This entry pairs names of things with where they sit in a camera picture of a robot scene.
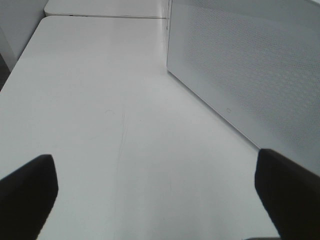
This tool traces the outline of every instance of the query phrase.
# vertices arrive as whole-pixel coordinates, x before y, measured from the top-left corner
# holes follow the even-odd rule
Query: white wall
[[[0,53],[12,71],[40,20],[48,0],[0,0]]]

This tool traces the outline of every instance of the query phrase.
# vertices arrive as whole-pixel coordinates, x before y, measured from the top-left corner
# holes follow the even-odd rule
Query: gray privacy panel
[[[167,68],[259,148],[320,175],[320,5],[173,0]]]

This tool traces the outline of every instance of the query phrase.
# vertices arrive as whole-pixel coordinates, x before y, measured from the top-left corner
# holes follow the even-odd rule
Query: perforated partition
[[[167,68],[260,148],[320,175],[320,5],[173,0]]]

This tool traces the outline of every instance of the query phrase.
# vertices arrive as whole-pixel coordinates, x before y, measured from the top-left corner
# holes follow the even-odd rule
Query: desk surface
[[[47,16],[165,18],[168,0],[49,0]]]
[[[257,149],[166,71],[162,19],[50,16],[0,93],[0,178],[55,159],[39,239],[277,236]]]

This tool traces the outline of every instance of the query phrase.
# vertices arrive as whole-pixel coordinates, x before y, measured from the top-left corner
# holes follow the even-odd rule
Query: white table
[[[165,18],[168,0],[49,0],[47,16]]]
[[[162,19],[47,17],[0,93],[0,178],[53,155],[40,240],[277,236],[257,149],[166,71]]]

